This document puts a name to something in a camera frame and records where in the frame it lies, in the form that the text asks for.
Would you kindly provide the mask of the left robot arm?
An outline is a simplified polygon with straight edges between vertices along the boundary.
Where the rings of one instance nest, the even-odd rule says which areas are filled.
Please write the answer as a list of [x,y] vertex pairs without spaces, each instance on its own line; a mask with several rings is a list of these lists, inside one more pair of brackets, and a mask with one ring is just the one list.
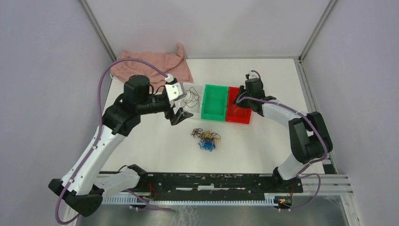
[[175,105],[185,95],[184,85],[172,75],[166,77],[162,91],[155,90],[144,75],[131,76],[124,83],[123,92],[100,114],[96,134],[82,156],[61,179],[52,179],[49,189],[83,217],[92,215],[103,200],[115,194],[131,188],[145,190],[146,172],[136,165],[103,180],[97,176],[114,150],[140,123],[141,116],[164,113],[171,125],[192,117],[192,113]]

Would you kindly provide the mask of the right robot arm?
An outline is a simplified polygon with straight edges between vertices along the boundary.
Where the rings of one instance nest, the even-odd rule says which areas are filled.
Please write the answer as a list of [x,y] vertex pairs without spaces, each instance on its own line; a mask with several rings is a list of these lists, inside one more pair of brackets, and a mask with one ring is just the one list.
[[237,107],[251,109],[271,119],[289,131],[291,154],[273,171],[272,187],[286,191],[291,179],[301,175],[316,162],[323,161],[333,150],[333,144],[321,113],[302,113],[266,96],[260,78],[248,78],[234,100]]

